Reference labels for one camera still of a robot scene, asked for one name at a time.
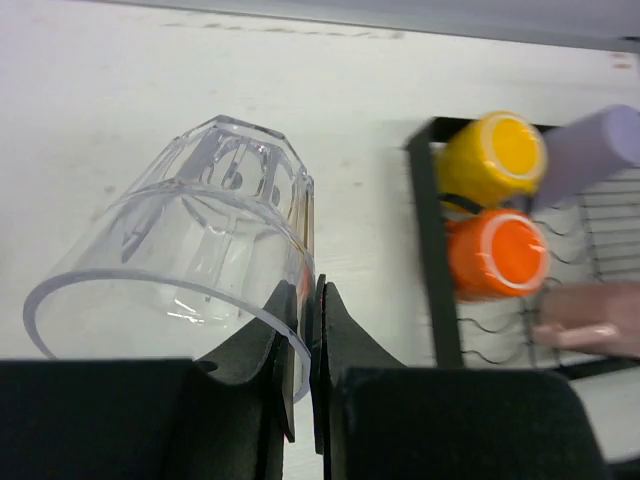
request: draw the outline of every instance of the purple object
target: purple object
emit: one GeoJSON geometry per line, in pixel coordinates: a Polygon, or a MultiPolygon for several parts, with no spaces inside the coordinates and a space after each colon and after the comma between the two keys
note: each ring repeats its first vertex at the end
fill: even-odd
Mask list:
{"type": "Polygon", "coordinates": [[[616,172],[640,166],[640,113],[616,105],[545,133],[548,167],[533,202],[542,210],[616,172]]]}

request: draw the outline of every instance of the black foam pad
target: black foam pad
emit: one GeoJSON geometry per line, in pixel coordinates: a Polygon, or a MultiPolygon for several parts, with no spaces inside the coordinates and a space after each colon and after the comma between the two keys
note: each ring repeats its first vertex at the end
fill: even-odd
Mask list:
{"type": "Polygon", "coordinates": [[[580,400],[556,374],[351,369],[336,392],[334,479],[610,478],[580,400]]]}

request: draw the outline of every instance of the black metal frame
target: black metal frame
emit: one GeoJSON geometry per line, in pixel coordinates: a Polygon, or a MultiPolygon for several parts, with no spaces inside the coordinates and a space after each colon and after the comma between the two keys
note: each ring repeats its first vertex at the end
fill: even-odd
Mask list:
{"type": "MultiPolygon", "coordinates": [[[[499,334],[500,332],[485,330],[474,319],[459,318],[455,301],[453,280],[447,260],[447,240],[444,222],[442,221],[444,215],[440,200],[443,196],[448,196],[449,194],[438,191],[433,168],[434,156],[432,144],[447,143],[456,133],[472,121],[472,119],[465,118],[436,117],[413,135],[405,147],[408,152],[411,170],[415,212],[420,237],[422,272],[424,283],[427,288],[427,297],[431,312],[432,338],[436,364],[443,368],[464,367],[465,353],[473,353],[481,357],[487,364],[502,364],[507,363],[510,360],[508,359],[506,362],[492,362],[480,352],[463,351],[461,347],[459,327],[459,323],[461,321],[474,322],[488,334],[499,334]]],[[[535,127],[541,133],[555,128],[549,125],[535,125],[535,127]]],[[[585,199],[587,199],[588,196],[589,193],[582,193],[578,196],[578,200],[582,205],[582,208],[580,208],[582,223],[585,231],[587,232],[587,241],[589,242],[586,254],[590,256],[590,260],[594,264],[593,270],[596,277],[604,280],[601,275],[598,258],[596,257],[596,245],[593,241],[593,235],[590,233],[590,222],[593,220],[589,219],[588,212],[586,208],[584,208],[585,199]]],[[[530,211],[532,203],[532,199],[527,199],[525,202],[525,211],[530,211]]],[[[543,222],[536,223],[545,226],[547,230],[554,234],[559,234],[558,232],[554,232],[543,222]]],[[[560,259],[555,254],[553,255],[554,258],[563,263],[570,263],[566,260],[560,259]]],[[[554,281],[557,282],[555,279],[548,280],[552,283],[554,281]]],[[[530,363],[533,368],[538,367],[535,359],[535,351],[532,347],[533,342],[531,341],[529,332],[536,314],[537,311],[535,309],[532,310],[527,308],[525,302],[521,302],[521,308],[517,313],[520,317],[518,321],[524,322],[525,329],[527,331],[527,338],[524,339],[523,345],[527,350],[530,363]]],[[[640,366],[640,362],[637,360],[625,358],[605,358],[580,364],[563,365],[560,361],[560,354],[557,351],[556,358],[558,359],[558,367],[553,370],[561,373],[570,380],[640,366]]]]}

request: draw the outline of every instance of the upside-down cup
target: upside-down cup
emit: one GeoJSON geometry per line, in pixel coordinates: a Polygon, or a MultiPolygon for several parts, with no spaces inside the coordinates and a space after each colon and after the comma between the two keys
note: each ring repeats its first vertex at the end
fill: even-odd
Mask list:
{"type": "Polygon", "coordinates": [[[517,210],[484,210],[448,224],[449,265],[461,301],[537,291],[549,270],[544,236],[517,210]]]}
{"type": "MultiPolygon", "coordinates": [[[[438,153],[440,191],[498,208],[517,194],[532,195],[547,168],[538,130],[511,112],[493,112],[471,122],[438,153]]],[[[461,211],[458,205],[443,205],[461,211]]]]}
{"type": "Polygon", "coordinates": [[[286,138],[219,116],[174,139],[24,304],[52,358],[194,359],[254,317],[310,355],[264,307],[314,286],[313,181],[286,138]]]}

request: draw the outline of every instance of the clear plastic cup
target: clear plastic cup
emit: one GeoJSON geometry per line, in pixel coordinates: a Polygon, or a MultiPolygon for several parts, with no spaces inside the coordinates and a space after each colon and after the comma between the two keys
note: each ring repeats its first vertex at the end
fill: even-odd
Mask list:
{"type": "Polygon", "coordinates": [[[200,358],[283,280],[298,320],[314,287],[313,181],[278,133],[219,116],[174,139],[29,294],[24,324],[53,358],[200,358]]]}

